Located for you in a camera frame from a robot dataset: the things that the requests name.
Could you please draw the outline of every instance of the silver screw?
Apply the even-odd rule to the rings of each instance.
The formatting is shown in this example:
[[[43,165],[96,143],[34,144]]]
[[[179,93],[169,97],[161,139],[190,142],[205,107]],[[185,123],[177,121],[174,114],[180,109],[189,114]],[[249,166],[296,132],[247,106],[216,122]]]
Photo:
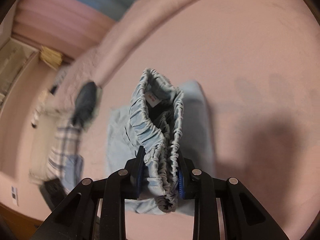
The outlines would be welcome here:
[[[128,171],[126,169],[122,169],[122,170],[119,170],[118,173],[120,176],[124,176],[128,174]]]
[[[90,183],[91,183],[91,179],[89,179],[89,178],[85,178],[82,180],[83,185],[89,185]]]
[[[193,170],[192,170],[192,174],[193,174],[193,175],[201,175],[201,170],[199,170],[199,169],[193,169]]]
[[[230,179],[229,179],[229,182],[230,182],[231,184],[235,185],[235,184],[238,184],[239,181],[238,181],[236,178],[230,178]]]

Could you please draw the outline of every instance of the wall outlet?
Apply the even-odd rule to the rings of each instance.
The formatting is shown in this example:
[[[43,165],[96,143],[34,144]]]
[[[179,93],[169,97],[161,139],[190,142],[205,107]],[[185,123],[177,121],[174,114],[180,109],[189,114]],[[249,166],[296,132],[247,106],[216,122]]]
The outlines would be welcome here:
[[[17,188],[11,186],[11,196],[12,196],[12,203],[18,206],[18,194],[17,194]]]

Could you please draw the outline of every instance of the white clothing tag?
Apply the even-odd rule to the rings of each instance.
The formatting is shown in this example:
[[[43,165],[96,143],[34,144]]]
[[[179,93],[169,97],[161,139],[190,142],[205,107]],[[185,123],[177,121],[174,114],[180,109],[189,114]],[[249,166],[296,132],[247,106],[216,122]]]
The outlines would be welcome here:
[[[152,93],[151,90],[145,92],[144,97],[146,98],[147,102],[150,104],[151,107],[155,107],[162,101],[159,98],[157,98],[157,96],[154,93]]]

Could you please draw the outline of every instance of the yellow object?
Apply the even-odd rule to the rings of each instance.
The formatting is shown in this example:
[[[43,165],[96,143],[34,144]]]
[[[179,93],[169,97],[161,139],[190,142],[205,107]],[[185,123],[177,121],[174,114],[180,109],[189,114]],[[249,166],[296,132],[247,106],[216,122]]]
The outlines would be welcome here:
[[[40,59],[43,60],[49,67],[57,71],[62,63],[62,53],[53,49],[49,49],[45,46],[41,46]]]

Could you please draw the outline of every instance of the striped blanket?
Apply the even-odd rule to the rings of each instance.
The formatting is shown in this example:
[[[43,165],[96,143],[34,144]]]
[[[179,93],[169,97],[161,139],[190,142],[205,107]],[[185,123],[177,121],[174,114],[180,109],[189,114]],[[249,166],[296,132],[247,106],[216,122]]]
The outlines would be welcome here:
[[[81,180],[83,158],[78,155],[81,131],[80,125],[73,126],[70,118],[62,118],[48,156],[48,177],[59,178],[67,193]]]

